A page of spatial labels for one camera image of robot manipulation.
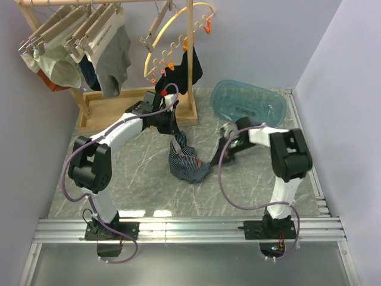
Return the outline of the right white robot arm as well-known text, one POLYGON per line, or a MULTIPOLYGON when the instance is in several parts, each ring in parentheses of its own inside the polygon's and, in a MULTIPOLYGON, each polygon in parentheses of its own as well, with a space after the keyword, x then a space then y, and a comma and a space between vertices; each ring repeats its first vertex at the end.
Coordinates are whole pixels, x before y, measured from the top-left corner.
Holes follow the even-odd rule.
POLYGON ((269 238, 276 238, 291 222, 292 212, 296 212, 293 207, 295 194, 306 174, 312 169, 313 160, 302 130, 273 128, 266 123, 252 126, 249 118, 243 117, 220 128, 218 150, 212 164, 217 166, 218 183, 224 198, 237 209, 263 208, 263 233, 269 238), (270 202, 265 205, 243 207, 228 198, 222 184, 222 165, 234 161, 237 152, 256 145, 270 149, 271 166, 275 175, 273 193, 270 202))

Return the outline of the navy striped underwear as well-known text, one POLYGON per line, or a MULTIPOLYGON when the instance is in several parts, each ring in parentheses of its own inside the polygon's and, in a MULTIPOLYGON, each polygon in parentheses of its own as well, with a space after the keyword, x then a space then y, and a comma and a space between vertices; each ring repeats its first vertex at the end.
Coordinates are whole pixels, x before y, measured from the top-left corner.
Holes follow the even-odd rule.
POLYGON ((200 183, 211 170, 211 164, 200 160, 196 149, 188 146, 184 131, 171 140, 168 163, 173 176, 190 184, 200 183))

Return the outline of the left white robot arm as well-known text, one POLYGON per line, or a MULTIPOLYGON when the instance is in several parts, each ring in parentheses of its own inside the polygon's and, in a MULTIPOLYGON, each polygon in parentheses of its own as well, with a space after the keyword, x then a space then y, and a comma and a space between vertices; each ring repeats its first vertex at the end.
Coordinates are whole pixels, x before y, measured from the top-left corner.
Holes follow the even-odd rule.
POLYGON ((148 91, 115 123, 89 138, 80 136, 75 140, 65 174, 90 201, 96 220, 102 221, 98 230, 104 238, 112 240, 120 233, 118 210, 108 189, 114 153, 149 127, 155 127, 160 134, 180 133, 175 115, 178 102, 178 94, 148 91))

